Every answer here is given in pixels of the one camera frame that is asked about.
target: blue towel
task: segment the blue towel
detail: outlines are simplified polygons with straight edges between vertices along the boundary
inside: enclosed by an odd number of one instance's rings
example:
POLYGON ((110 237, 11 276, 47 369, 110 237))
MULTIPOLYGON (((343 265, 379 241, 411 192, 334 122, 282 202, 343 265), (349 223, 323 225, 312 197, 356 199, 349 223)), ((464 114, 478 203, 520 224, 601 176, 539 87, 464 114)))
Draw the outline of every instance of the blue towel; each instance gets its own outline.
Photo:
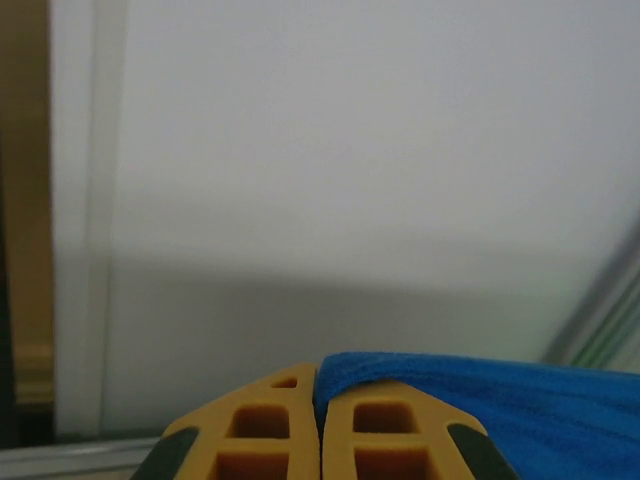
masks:
POLYGON ((640 375, 461 357, 327 357, 314 404, 363 382, 395 379, 476 417, 522 480, 639 480, 640 375))

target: yellow plastic object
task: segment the yellow plastic object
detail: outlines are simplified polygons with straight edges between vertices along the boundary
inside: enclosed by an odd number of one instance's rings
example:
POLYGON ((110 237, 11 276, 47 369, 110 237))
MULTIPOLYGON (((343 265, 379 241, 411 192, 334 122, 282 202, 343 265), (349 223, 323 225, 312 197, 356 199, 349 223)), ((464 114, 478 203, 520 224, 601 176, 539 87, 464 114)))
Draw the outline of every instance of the yellow plastic object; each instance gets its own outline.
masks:
MULTIPOLYGON (((320 449, 312 405, 315 372, 311 364, 282 370, 173 422, 164 432, 164 440, 171 441, 184 432, 193 432, 195 440, 184 446, 186 456, 175 475, 167 477, 320 480, 320 449)), ((158 442, 159 450, 163 439, 158 442)), ((134 478, 164 478, 168 472, 160 463, 178 455, 175 452, 180 448, 174 447, 175 442, 166 454, 156 455, 157 467, 145 467, 145 471, 143 464, 134 478)))
MULTIPOLYGON (((323 476, 326 480, 475 480, 452 438, 452 425, 467 427, 492 445, 474 417, 408 385, 389 380, 353 388, 329 403, 323 476)), ((503 476, 477 478, 516 478, 506 463, 504 467, 503 476)))

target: white wall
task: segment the white wall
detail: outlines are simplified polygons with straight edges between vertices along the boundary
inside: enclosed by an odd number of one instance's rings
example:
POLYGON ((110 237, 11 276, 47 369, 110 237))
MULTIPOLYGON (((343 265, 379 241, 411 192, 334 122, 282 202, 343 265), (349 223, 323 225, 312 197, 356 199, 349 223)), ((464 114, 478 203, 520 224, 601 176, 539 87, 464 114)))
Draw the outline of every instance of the white wall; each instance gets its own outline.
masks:
POLYGON ((640 211, 639 21, 130 0, 103 428, 344 349, 539 359, 640 211))

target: blue microfiber cloth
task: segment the blue microfiber cloth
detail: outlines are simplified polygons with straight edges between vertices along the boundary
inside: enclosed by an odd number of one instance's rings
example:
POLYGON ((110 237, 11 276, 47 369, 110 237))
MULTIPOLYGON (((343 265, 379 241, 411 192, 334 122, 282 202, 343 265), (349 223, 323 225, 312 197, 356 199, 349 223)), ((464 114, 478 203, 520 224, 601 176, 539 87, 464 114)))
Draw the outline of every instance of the blue microfiber cloth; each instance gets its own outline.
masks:
POLYGON ((476 417, 522 480, 639 480, 640 375, 401 353, 327 357, 314 405, 395 379, 476 417))

